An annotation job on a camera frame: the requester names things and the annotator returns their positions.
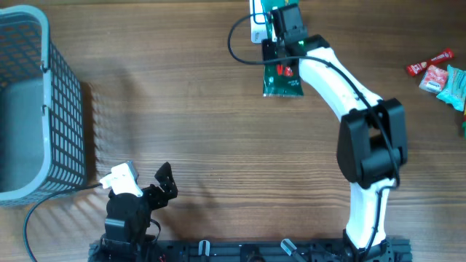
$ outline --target white bracket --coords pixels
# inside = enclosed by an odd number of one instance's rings
[[[130,193],[137,197],[143,196],[143,192],[136,184],[138,179],[133,161],[128,161],[111,168],[110,174],[106,175],[99,182],[103,188],[112,188],[115,194]]]

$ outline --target black joint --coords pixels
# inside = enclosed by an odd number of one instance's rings
[[[406,126],[403,106],[396,99],[372,108],[387,133],[398,168],[407,162]],[[370,137],[374,123],[368,110],[354,111],[341,118],[336,159],[344,177],[369,188],[384,178],[394,178],[394,165],[382,134]]]

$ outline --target wire mesh basket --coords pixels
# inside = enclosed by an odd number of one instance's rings
[[[82,93],[45,14],[0,9],[0,205],[86,183]]]

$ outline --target snack package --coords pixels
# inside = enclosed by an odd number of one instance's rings
[[[436,67],[435,65],[429,66],[425,72],[424,78],[419,84],[419,88],[438,94],[445,87],[446,80],[449,73],[443,69]]]
[[[463,112],[466,97],[466,72],[450,65],[448,65],[447,71],[449,72],[449,80],[445,89],[437,95],[437,98],[445,103],[452,104],[456,110]]]
[[[406,66],[406,71],[408,71],[408,74],[410,76],[417,76],[419,73],[426,70],[428,66],[445,62],[447,60],[452,59],[453,56],[454,54],[451,51],[451,49],[447,48],[442,53],[438,54],[436,57],[432,59]]]
[[[264,12],[270,12],[274,8],[284,7],[289,4],[298,4],[299,0],[255,0],[260,1]],[[271,39],[270,43],[268,40],[262,42],[263,51],[267,54],[263,54],[264,57],[268,54],[275,55],[275,50],[268,50],[268,44],[270,48],[274,46],[277,41],[272,23],[266,24],[268,39]],[[264,97],[278,96],[285,98],[300,98],[304,96],[303,89],[301,87],[301,78],[299,77],[299,61],[296,61],[291,65],[266,65],[264,67]]]

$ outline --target table surface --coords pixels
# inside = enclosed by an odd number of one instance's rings
[[[462,113],[418,88],[404,66],[455,52],[466,69],[464,1],[305,1],[310,33],[332,45],[367,88],[406,110],[408,164],[390,193],[385,229],[411,240],[415,261],[466,256],[466,140]],[[43,6],[52,38],[86,104],[91,177],[132,159],[139,183],[169,161],[179,188],[153,212],[162,239],[340,237],[350,187],[336,163],[339,122],[308,84],[304,98],[262,97],[263,68],[233,60],[231,25],[245,2]],[[232,42],[261,57],[248,24]],[[32,216],[39,261],[86,261],[104,232],[107,191],[50,201]],[[0,209],[2,261],[27,261],[27,208]]]

